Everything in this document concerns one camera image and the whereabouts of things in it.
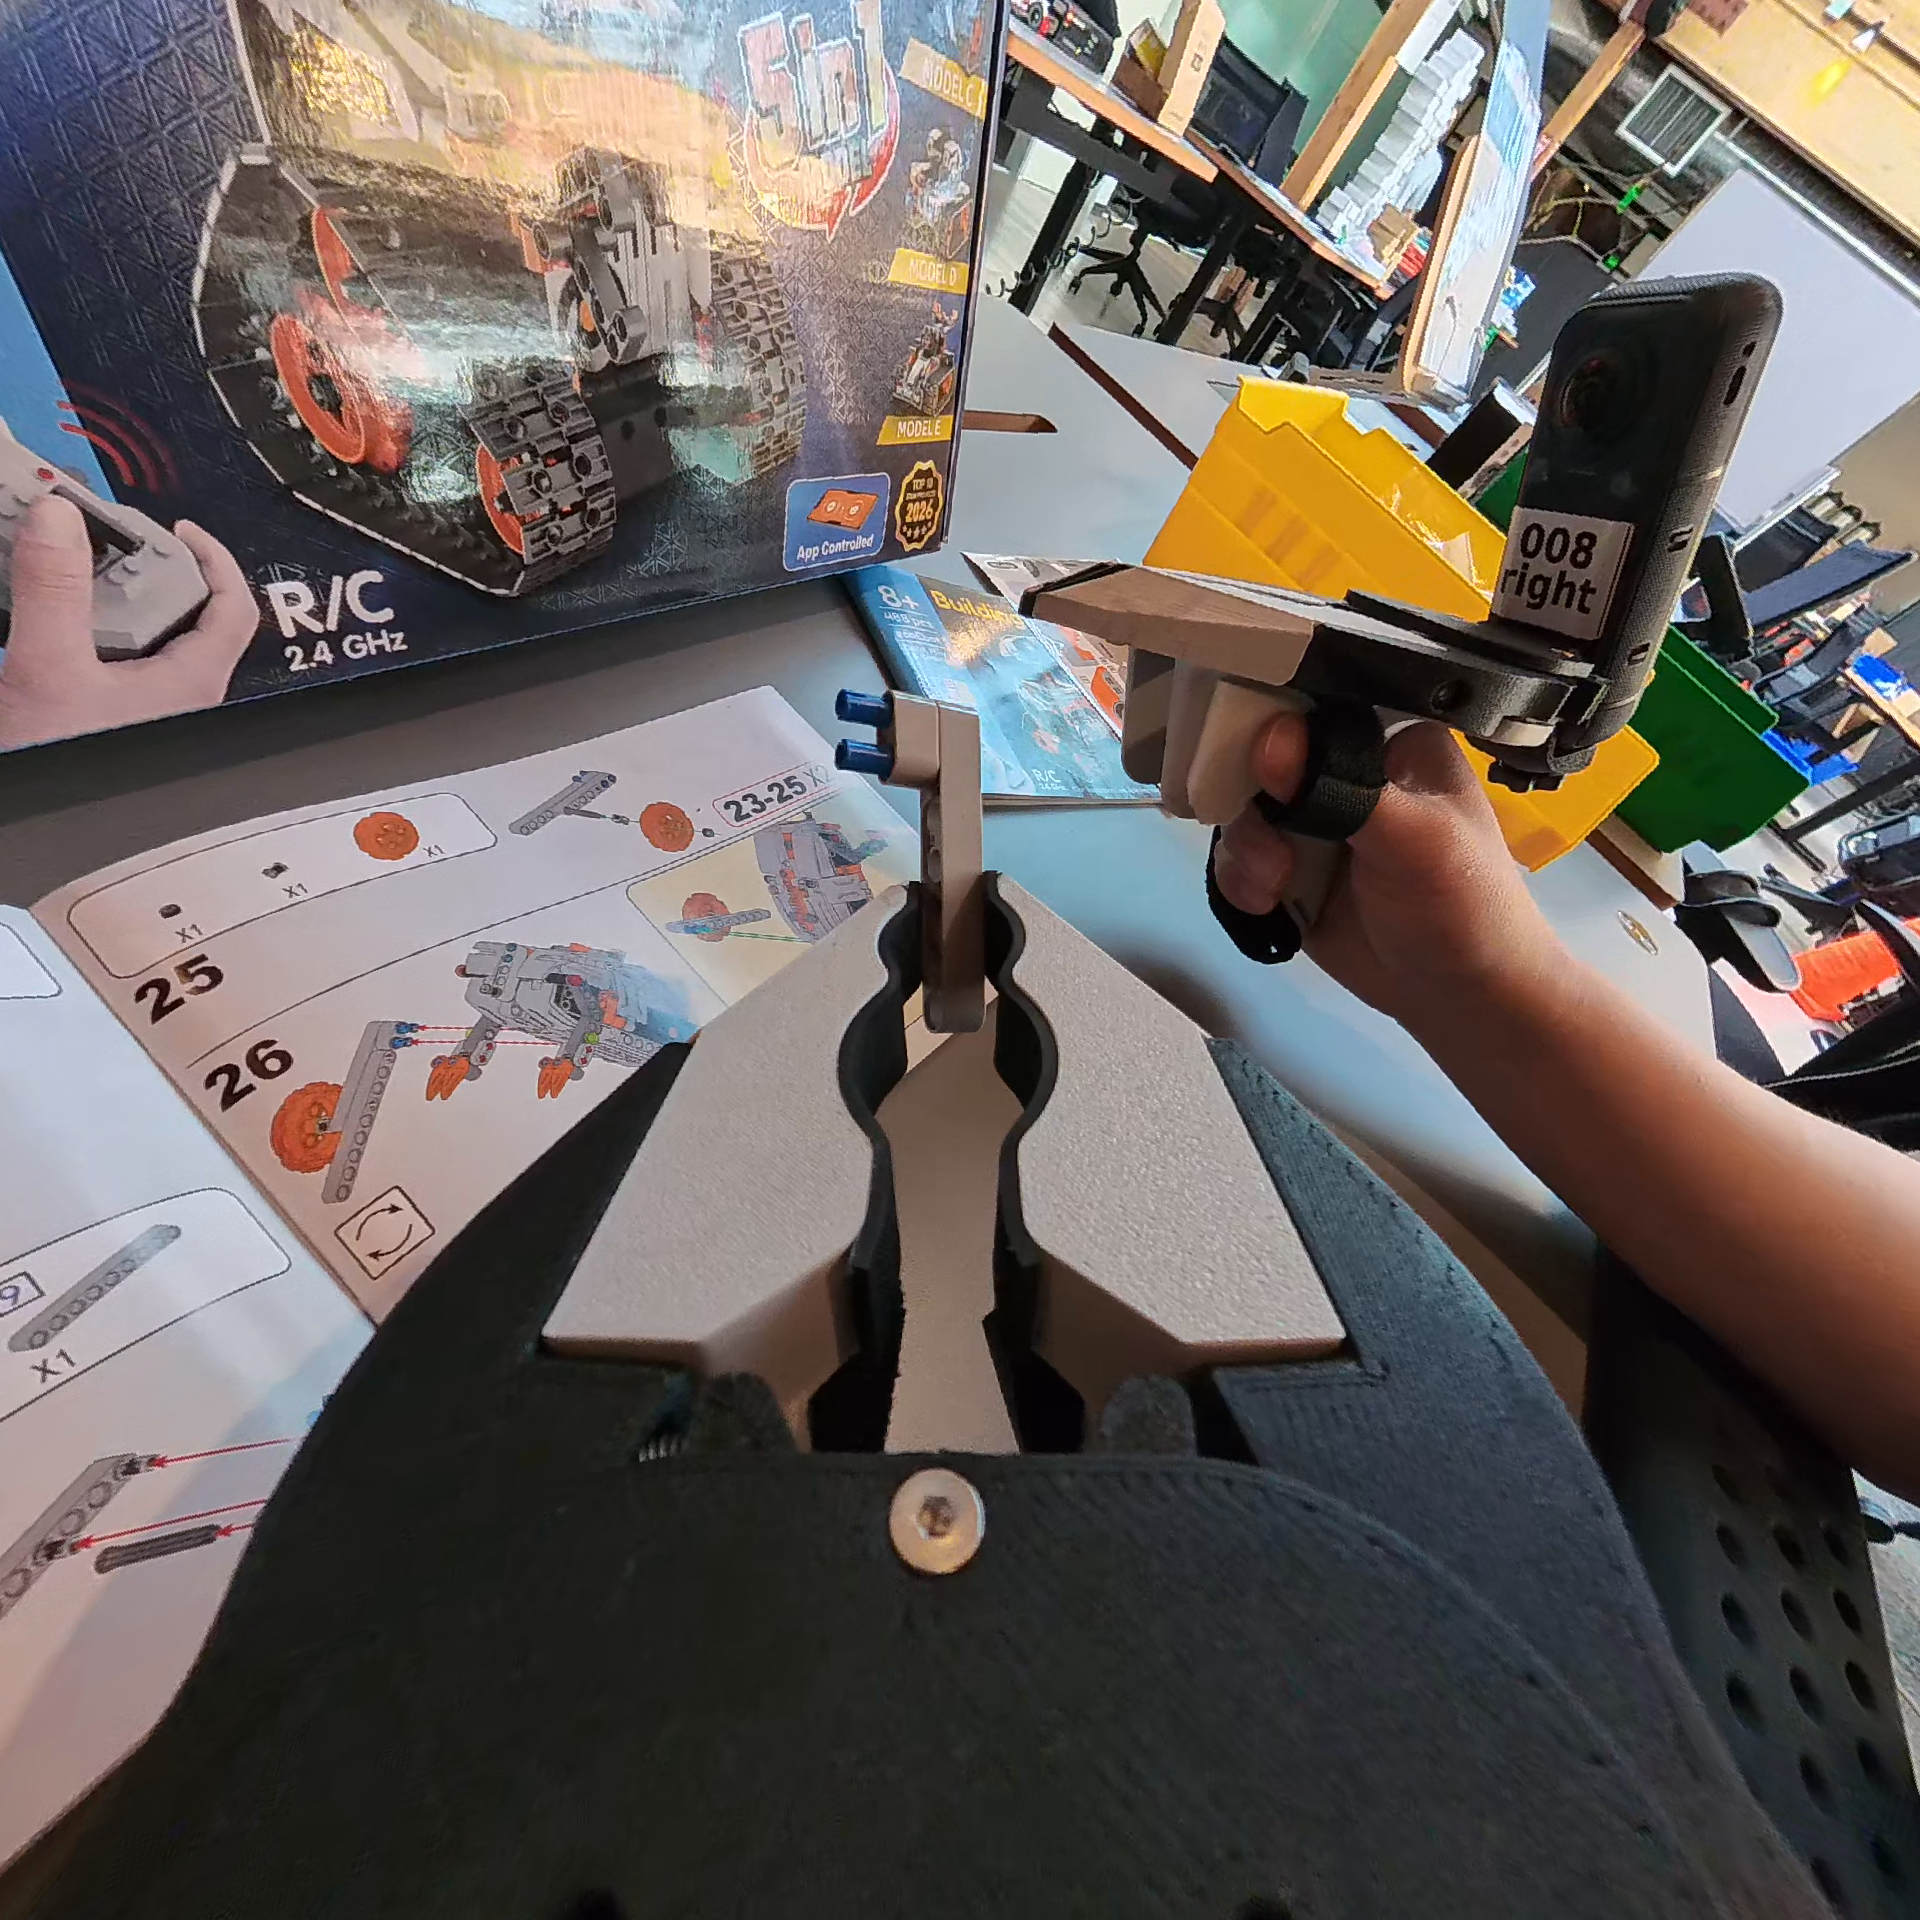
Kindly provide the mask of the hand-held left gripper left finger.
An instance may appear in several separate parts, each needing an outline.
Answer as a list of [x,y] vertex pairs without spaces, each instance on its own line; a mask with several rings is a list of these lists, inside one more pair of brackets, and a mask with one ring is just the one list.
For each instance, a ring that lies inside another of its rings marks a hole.
[[890,886],[690,1045],[543,1324],[568,1358],[764,1381],[805,1446],[880,1451],[904,1302],[890,1148],[921,886]]

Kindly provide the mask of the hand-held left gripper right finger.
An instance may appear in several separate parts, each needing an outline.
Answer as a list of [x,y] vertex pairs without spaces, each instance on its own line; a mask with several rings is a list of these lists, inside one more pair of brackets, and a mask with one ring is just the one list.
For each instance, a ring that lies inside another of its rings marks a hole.
[[1327,1360],[1345,1330],[1208,1036],[985,880],[998,1145],[983,1324],[1021,1451],[1076,1451],[1133,1379]]

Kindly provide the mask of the grey beam with blue pins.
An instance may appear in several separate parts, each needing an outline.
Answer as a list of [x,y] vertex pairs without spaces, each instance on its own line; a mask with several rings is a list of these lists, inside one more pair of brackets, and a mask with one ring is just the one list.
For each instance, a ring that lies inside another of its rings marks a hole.
[[841,689],[833,718],[870,730],[841,739],[833,766],[919,793],[919,923],[922,1024],[970,1033],[988,1011],[988,889],[983,883],[981,731],[973,709],[901,690]]

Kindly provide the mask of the person's right forearm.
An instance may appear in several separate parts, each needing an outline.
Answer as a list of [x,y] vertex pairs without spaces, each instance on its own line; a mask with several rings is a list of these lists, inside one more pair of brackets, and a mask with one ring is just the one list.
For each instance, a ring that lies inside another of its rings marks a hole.
[[1424,981],[1397,1017],[1650,1289],[1917,1500],[1912,1160],[1744,1082],[1557,949]]

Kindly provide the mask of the grey desk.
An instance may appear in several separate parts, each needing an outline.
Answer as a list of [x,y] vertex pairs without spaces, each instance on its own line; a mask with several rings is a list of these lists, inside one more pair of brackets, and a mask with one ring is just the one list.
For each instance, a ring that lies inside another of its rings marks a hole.
[[[4,901],[256,816],[415,789],[767,685],[823,739],[880,678],[829,584],[192,710],[4,757]],[[1150,806],[997,806],[989,862],[1208,1033],[1245,1045],[1431,1224],[1540,1297],[1572,1298],[1592,1237],[1383,1016],[1305,961],[1253,966],[1214,925],[1206,837]]]

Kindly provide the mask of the person's right hand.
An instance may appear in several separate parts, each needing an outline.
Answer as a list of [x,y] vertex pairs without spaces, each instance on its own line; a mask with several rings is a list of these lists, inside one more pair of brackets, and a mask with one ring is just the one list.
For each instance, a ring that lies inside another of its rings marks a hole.
[[1305,932],[1309,961],[1410,1030],[1534,990],[1566,958],[1456,737],[1408,722]]

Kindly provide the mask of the yellow storage bin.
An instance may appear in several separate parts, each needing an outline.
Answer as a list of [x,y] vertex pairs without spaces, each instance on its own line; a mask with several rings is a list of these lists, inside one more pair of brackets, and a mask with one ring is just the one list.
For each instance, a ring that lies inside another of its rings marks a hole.
[[1122,760],[1174,818],[1257,806],[1308,865],[1309,917],[1370,806],[1362,741],[1416,720],[1456,741],[1506,851],[1538,870],[1656,766],[1629,726],[1695,554],[1710,473],[1662,424],[1629,328],[1578,328],[1550,366],[1504,545],[1329,388],[1242,380],[1146,548]]

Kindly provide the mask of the adjacent grey table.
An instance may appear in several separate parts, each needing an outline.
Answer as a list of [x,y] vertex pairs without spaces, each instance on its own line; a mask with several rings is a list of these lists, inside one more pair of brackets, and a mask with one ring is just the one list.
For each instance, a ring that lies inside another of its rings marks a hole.
[[973,313],[949,548],[1216,572],[1480,617],[1504,533],[1373,401],[1098,328]]

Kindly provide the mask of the orange sticker sheet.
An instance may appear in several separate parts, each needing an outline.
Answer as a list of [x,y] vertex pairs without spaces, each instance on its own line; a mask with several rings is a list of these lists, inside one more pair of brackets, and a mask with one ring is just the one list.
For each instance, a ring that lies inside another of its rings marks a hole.
[[1047,560],[993,556],[981,552],[965,554],[973,577],[1007,605],[1020,608],[1031,592],[1042,592],[1061,581],[1079,578],[1092,569],[1110,569],[1104,560]]

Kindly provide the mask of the green storage bin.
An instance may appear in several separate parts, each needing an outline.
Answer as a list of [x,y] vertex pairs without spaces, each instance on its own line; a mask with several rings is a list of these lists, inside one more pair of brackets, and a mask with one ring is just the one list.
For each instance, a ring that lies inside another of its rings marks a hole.
[[1662,853],[1704,843],[1727,851],[1808,790],[1808,776],[1774,739],[1774,709],[1677,629],[1626,730],[1592,763],[1551,790],[1516,793],[1466,750],[1511,856],[1529,870],[1551,865],[1617,818]]

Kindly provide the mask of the black office chair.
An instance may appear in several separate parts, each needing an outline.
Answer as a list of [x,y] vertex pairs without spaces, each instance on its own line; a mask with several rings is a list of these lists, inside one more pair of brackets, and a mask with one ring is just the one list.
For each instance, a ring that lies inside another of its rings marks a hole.
[[1189,290],[1202,265],[1208,233],[1202,224],[1153,222],[1138,209],[1129,224],[1110,224],[1081,237],[1070,253],[1068,298],[1076,299],[1089,282],[1106,282],[1098,313],[1114,301],[1133,308],[1129,330],[1136,339],[1159,331],[1167,310]]

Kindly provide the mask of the wooden-top work table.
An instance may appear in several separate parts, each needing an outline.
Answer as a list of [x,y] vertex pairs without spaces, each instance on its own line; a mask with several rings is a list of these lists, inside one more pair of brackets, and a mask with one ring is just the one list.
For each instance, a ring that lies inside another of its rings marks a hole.
[[1071,162],[1002,298],[1021,315],[1032,313],[1047,280],[1065,264],[1065,245],[1076,236],[1097,178],[1114,180],[1153,203],[1173,203],[1173,184],[1178,178],[1226,186],[1226,213],[1212,232],[1199,268],[1153,334],[1161,345],[1182,340],[1202,294],[1226,268],[1234,245],[1257,227],[1284,236],[1296,253],[1317,259],[1368,298],[1384,299],[1394,290],[1389,277],[1334,248],[1274,186],[1263,184],[1204,139],[1166,133],[1114,88],[1063,57],[1048,40],[1020,21],[1010,21],[1002,29],[997,130],[1002,152],[1013,136],[1024,136]]

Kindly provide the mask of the leaning white board panel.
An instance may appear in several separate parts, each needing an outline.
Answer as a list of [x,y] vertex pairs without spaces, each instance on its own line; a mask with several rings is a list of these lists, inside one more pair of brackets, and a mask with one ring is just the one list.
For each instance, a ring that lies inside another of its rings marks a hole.
[[1501,5],[1480,123],[1449,173],[1441,218],[1414,282],[1397,366],[1410,401],[1457,405],[1471,393],[1524,222],[1543,126],[1550,11],[1550,2]]

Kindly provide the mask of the stack of white boxes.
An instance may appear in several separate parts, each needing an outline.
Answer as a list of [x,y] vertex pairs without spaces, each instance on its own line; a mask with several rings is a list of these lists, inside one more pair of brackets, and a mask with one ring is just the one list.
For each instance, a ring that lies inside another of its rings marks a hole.
[[1438,148],[1479,74],[1476,40],[1453,28],[1420,64],[1399,61],[1408,81],[1376,139],[1352,172],[1318,203],[1327,228],[1362,232],[1388,209],[1410,211],[1438,178]]

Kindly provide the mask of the cardboard box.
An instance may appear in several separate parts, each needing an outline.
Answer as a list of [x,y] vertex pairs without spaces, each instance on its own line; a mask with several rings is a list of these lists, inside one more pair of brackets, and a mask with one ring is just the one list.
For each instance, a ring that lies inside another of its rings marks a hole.
[[1162,52],[1157,69],[1157,121],[1166,133],[1185,136],[1223,33],[1224,13],[1217,2],[1167,2],[1159,26]]

